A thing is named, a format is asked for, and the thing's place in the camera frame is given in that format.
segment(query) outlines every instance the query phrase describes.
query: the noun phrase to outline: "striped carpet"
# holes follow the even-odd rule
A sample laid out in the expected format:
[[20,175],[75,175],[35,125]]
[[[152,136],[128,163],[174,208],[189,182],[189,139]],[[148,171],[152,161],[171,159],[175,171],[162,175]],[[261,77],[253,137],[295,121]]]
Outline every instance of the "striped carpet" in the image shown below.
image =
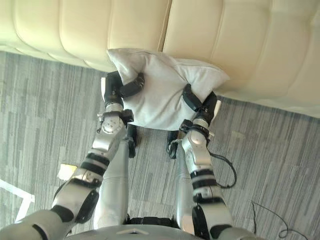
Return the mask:
[[[91,146],[102,109],[105,73],[0,52],[0,179],[35,196],[28,213],[51,206],[62,183],[61,163],[78,165]],[[223,191],[234,224],[253,230],[251,200],[277,212],[309,240],[320,239],[320,120],[223,98],[210,127],[210,151],[229,158],[238,183]],[[167,133],[138,129],[129,162],[129,214],[171,217],[176,163],[165,153]],[[220,183],[232,172],[212,159]],[[0,227],[13,223],[22,199],[0,188]],[[73,233],[90,229],[78,225]],[[257,207],[257,234],[276,240],[284,224]],[[289,233],[287,240],[302,240]]]

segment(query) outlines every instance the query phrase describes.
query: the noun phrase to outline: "white pillow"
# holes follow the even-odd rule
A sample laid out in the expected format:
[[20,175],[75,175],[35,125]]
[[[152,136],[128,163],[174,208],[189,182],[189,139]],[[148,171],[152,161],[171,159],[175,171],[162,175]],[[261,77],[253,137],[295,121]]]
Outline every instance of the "white pillow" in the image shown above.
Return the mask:
[[198,60],[178,59],[161,52],[119,48],[107,51],[119,71],[123,84],[144,74],[144,89],[123,100],[124,108],[134,114],[132,124],[144,128],[175,131],[195,112],[185,103],[182,93],[187,84],[203,101],[229,79],[220,68]]

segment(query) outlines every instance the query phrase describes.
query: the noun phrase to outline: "wire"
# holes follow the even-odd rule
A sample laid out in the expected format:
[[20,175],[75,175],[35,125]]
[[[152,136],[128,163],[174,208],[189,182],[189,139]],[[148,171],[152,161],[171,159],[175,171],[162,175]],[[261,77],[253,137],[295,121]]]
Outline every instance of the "wire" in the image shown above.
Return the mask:
[[253,209],[253,224],[254,224],[254,231],[253,233],[256,234],[257,233],[257,222],[256,222],[256,209],[255,209],[255,205],[258,205],[259,207],[265,209],[265,210],[268,210],[269,212],[273,213],[274,215],[276,215],[278,218],[281,219],[281,221],[284,223],[285,225],[285,229],[281,230],[278,234],[278,237],[280,239],[284,239],[288,236],[289,233],[291,232],[294,232],[294,233],[297,233],[299,234],[300,236],[304,237],[306,240],[308,240],[308,238],[302,234],[301,232],[297,231],[297,230],[294,230],[292,228],[289,228],[288,227],[288,224],[286,223],[286,221],[281,217],[279,216],[277,213],[275,213],[274,211],[270,210],[269,208],[265,207],[265,206],[262,206],[261,204],[259,203],[256,203],[255,201],[252,201],[251,200],[251,204],[252,204],[252,209]]
[[236,173],[236,170],[235,170],[232,162],[229,161],[225,156],[218,155],[218,154],[215,154],[215,153],[212,153],[212,152],[209,152],[209,154],[210,154],[211,157],[214,157],[216,159],[220,159],[220,160],[226,162],[230,166],[230,168],[231,168],[231,170],[233,172],[233,176],[234,176],[234,181],[233,181],[233,183],[231,185],[227,184],[227,185],[224,186],[224,185],[221,185],[219,183],[216,183],[216,184],[218,186],[220,186],[220,188],[222,188],[222,189],[230,189],[230,188],[234,187],[236,185],[236,183],[237,183],[238,177],[237,177],[237,173]]
[[256,209],[255,209],[255,205],[254,205],[253,201],[251,201],[251,204],[252,204],[252,209],[253,209],[253,224],[254,224],[253,233],[257,234]]

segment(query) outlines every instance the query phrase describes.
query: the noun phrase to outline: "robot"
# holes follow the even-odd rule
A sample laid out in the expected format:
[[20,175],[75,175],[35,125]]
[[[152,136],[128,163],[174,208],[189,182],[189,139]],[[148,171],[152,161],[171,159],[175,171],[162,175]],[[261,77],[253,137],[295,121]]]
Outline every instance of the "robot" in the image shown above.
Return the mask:
[[[198,106],[195,118],[186,119],[180,127],[185,133],[181,144],[172,141],[182,153],[177,154],[175,214],[172,219],[128,216],[128,159],[135,155],[135,137],[127,127],[134,115],[124,110],[122,99],[140,92],[144,83],[143,73],[126,85],[117,71],[107,74],[105,112],[98,115],[101,128],[84,161],[56,191],[51,209],[36,211],[2,228],[1,240],[263,240],[233,227],[216,181],[207,145],[209,125],[221,102],[212,92],[204,103],[197,103],[188,87],[183,97]],[[68,236],[93,213],[94,230]]]

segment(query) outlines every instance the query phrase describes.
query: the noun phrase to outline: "black joint band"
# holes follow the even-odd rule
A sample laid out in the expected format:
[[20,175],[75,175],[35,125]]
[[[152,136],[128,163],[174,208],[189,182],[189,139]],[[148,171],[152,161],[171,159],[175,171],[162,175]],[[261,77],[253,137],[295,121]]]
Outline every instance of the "black joint band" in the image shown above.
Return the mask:
[[106,165],[107,167],[109,166],[109,159],[107,157],[103,157],[103,156],[99,156],[99,155],[96,155],[94,153],[89,153],[87,156],[86,156],[87,159],[92,159],[92,160],[95,160],[95,161],[98,161],[99,163],[102,163],[104,165]]
[[192,183],[193,189],[198,189],[207,186],[217,186],[217,181],[213,178],[203,179]]
[[58,214],[63,223],[71,222],[74,219],[74,214],[72,213],[72,211],[68,208],[65,208],[64,206],[55,205],[53,206],[53,208],[51,208],[50,211]]
[[195,178],[195,177],[199,177],[199,176],[203,176],[203,175],[215,175],[214,172],[212,170],[209,170],[209,169],[204,169],[204,170],[196,170],[196,171],[193,171],[190,176],[191,176],[191,179]]
[[94,173],[96,173],[96,174],[99,174],[100,176],[103,176],[104,173],[105,173],[105,171],[106,171],[106,170],[104,170],[102,167],[97,166],[97,165],[94,165],[94,164],[92,164],[92,163],[90,163],[90,162],[86,162],[86,161],[84,161],[84,162],[81,164],[80,168],[87,169],[87,170],[89,170],[89,171],[91,171],[91,172],[94,172]]
[[195,130],[195,131],[201,133],[202,135],[204,135],[204,137],[206,139],[209,138],[209,130],[206,129],[204,126],[201,126],[201,125],[198,125],[198,124],[194,124],[194,125],[192,125],[190,130]]
[[42,240],[48,240],[47,234],[41,227],[36,224],[33,224],[32,227],[40,234]]
[[228,228],[232,228],[231,225],[229,224],[223,224],[223,225],[215,225],[213,227],[211,227],[210,229],[210,234],[211,234],[211,237],[213,239],[218,239],[220,234],[225,230],[225,229],[228,229]]
[[199,204],[226,204],[225,201],[221,198],[221,197],[210,197],[210,198],[203,198],[201,193],[197,193],[196,195],[193,196],[193,201],[195,203],[199,203]]

